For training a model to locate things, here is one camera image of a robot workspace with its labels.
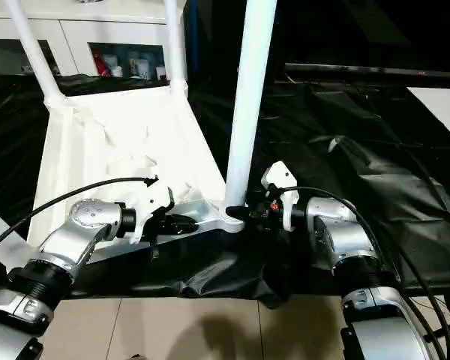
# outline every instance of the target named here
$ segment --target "robotic arm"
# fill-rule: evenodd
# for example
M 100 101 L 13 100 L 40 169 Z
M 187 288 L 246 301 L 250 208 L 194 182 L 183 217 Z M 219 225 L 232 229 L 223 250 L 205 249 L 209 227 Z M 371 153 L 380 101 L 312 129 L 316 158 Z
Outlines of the robotic arm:
M 164 215 L 173 205 L 168 187 L 154 183 L 145 219 Z M 135 209 L 124 203 L 85 199 L 74 204 L 68 219 L 52 232 L 23 268 L 8 274 L 0 290 L 0 360 L 36 360 L 38 342 L 53 320 L 53 311 L 68 294 L 95 245 L 135 231 Z
M 250 208 L 228 208 L 227 214 L 255 221 L 264 229 L 303 227 L 308 231 L 314 251 L 325 255 L 327 269 L 340 291 L 346 321 L 340 332 L 345 359 L 432 359 L 419 321 L 397 290 L 395 276 L 384 271 L 376 244 L 353 211 L 336 199 L 312 197 L 303 206 L 298 204 L 298 191 L 276 192 L 296 186 L 281 162 L 265 173 L 262 184 L 265 195 L 261 201 Z M 123 237 L 139 227 L 153 245 L 154 236 L 170 231 L 169 219 L 164 217 L 174 206 L 170 189 L 154 183 L 147 191 L 149 202 L 139 204 L 145 223 L 137 223 L 135 209 L 123 203 L 79 201 L 25 267 L 10 272 L 7 289 L 0 291 L 0 360 L 41 357 L 43 347 L 38 338 L 98 242 Z
M 340 332 L 346 360 L 429 360 L 419 321 L 386 271 L 380 252 L 356 216 L 336 199 L 312 197 L 299 205 L 296 186 L 284 163 L 275 163 L 262 178 L 265 199 L 251 208 L 230 207 L 227 214 L 254 221 L 263 229 L 305 228 L 316 254 L 322 254 L 342 298 L 347 327 Z

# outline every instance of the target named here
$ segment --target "black table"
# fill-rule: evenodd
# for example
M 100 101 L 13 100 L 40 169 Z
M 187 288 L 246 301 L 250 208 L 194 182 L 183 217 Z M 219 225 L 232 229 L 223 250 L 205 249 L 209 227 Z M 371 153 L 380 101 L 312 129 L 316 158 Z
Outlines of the black table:
M 144 86 L 87 76 L 58 83 L 70 96 Z M 207 84 L 189 91 L 224 176 L 234 97 L 232 89 Z M 0 216 L 9 224 L 32 208 L 48 120 L 42 102 L 35 79 L 0 78 Z M 331 149 L 333 139 L 338 145 Z M 391 238 L 436 294 L 450 292 L 450 133 L 404 87 L 266 86 L 250 189 L 278 160 L 300 185 L 324 188 L 357 206 L 410 295 L 422 291 L 390 247 Z M 26 229 L 19 233 L 25 237 Z M 145 249 L 87 265 L 70 297 L 237 297 L 276 306 L 291 293 L 336 293 L 329 272 L 313 261 L 302 232 L 216 230 L 161 245 L 154 262 Z M 0 288 L 5 281 L 0 264 Z

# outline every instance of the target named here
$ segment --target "black cable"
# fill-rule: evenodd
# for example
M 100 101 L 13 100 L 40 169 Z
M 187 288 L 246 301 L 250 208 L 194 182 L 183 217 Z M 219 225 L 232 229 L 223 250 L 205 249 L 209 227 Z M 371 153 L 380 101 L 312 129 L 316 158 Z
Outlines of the black cable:
M 282 188 L 278 189 L 278 193 L 282 194 L 282 193 L 285 193 L 287 191 L 295 191 L 295 190 L 297 190 L 297 191 L 298 190 L 309 191 L 311 193 L 315 193 L 315 194 L 320 195 L 322 197 L 331 197 L 331 198 L 337 200 L 339 203 L 341 203 L 344 206 L 346 206 L 357 217 L 358 223 L 363 226 L 364 231 L 370 237 L 370 240 L 372 241 L 372 244 L 374 246 L 378 245 L 377 237 L 375 236 L 374 231 L 371 229 L 371 227 L 368 224 L 368 222 L 365 220 L 365 218 L 362 216 L 362 214 L 360 214 L 359 211 L 351 203 L 349 203 L 345 199 L 343 199 L 343 198 L 341 198 L 341 197 L 339 197 L 337 195 L 334 195 L 333 193 L 329 193 L 326 190 L 319 189 L 318 187 L 308 187 L 308 186 L 282 187 Z M 412 260 L 409 258 L 407 252 L 405 252 L 405 250 L 396 241 L 392 241 L 391 243 L 396 247 L 397 252 L 401 255 L 403 260 L 405 260 L 405 263 L 408 265 L 409 269 L 412 271 L 413 275 L 417 279 L 417 281 L 420 284 L 421 288 L 424 290 L 425 295 L 430 300 L 430 304 L 432 305 L 433 310 L 435 311 L 435 314 L 438 317 L 440 325 L 442 326 L 443 330 L 445 331 L 445 341 L 446 341 L 446 345 L 447 345 L 447 357 L 446 358 L 447 358 L 447 360 L 450 360 L 450 328 L 449 328 L 449 324 L 446 321 L 445 316 L 443 315 L 442 309 L 438 305 L 437 300 L 435 299 L 434 295 L 432 294 L 432 292 L 430 290 L 430 287 L 427 285 L 427 283 L 425 283 L 425 281 L 423 280 L 423 278 L 420 275 L 419 271 L 417 270 L 417 268 L 413 264 Z M 443 354 L 443 351 L 442 351 L 441 347 L 439 349 L 436 349 L 436 351 L 438 353 L 439 353 L 439 350 Z
M 408 304 L 408 306 L 410 307 L 410 310 L 415 314 L 418 321 L 420 322 L 420 324 L 423 326 L 423 328 L 427 332 L 428 336 L 430 337 L 431 343 L 433 344 L 433 347 L 435 348 L 436 354 L 438 355 L 439 359 L 446 360 L 445 354 L 443 353 L 443 349 L 440 346 L 437 336 L 435 335 L 434 330 L 430 327 L 430 324 L 428 323 L 428 321 L 423 316 L 422 312 L 415 306 L 415 304 L 413 304 L 411 298 L 404 295 L 403 293 L 402 293 L 402 297 L 405 300 L 405 302 Z
M 48 209 L 50 206 L 53 206 L 56 203 L 60 203 L 61 201 L 68 199 L 69 197 L 73 197 L 77 194 L 80 194 L 80 193 L 90 190 L 90 189 L 99 188 L 100 186 L 114 184 L 116 182 L 144 182 L 147 185 L 149 185 L 153 181 L 154 180 L 151 180 L 149 178 L 112 178 L 110 180 L 95 182 L 94 184 L 90 184 L 90 185 L 81 187 L 80 189 L 73 190 L 73 191 L 66 193 L 64 195 L 61 195 L 53 200 L 50 200 L 49 202 L 43 204 L 42 206 L 37 207 L 35 210 L 33 210 L 31 212 L 29 212 L 24 218 L 18 220 L 14 225 L 10 226 L 8 229 L 6 229 L 0 235 L 0 243 L 3 242 L 7 238 L 7 236 L 9 236 L 13 231 L 15 231 L 18 227 L 20 227 L 28 219 L 33 218 L 36 214 L 42 212 L 45 209 Z

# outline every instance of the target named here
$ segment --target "tiled floor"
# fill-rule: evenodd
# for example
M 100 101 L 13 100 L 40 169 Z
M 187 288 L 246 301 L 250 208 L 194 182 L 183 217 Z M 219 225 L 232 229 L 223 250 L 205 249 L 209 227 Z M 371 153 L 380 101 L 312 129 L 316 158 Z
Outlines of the tiled floor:
M 416 300 L 438 328 L 427 299 Z M 339 298 L 312 295 L 277 310 L 233 299 L 63 301 L 42 338 L 43 359 L 342 359 L 339 305 Z

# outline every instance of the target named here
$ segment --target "glass door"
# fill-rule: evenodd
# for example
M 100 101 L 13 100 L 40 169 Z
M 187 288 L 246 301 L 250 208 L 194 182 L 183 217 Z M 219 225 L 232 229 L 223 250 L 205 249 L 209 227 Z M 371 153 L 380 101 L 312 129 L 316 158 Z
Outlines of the glass door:
M 135 77 L 147 83 L 170 79 L 165 24 L 61 21 L 81 74 Z
M 46 62 L 54 75 L 60 69 L 53 58 L 52 50 L 46 40 L 39 40 Z M 0 39 L 0 75 L 31 75 L 32 66 L 19 40 Z
M 50 70 L 55 75 L 78 74 L 58 20 L 29 20 Z M 33 74 L 11 19 L 0 19 L 0 75 Z

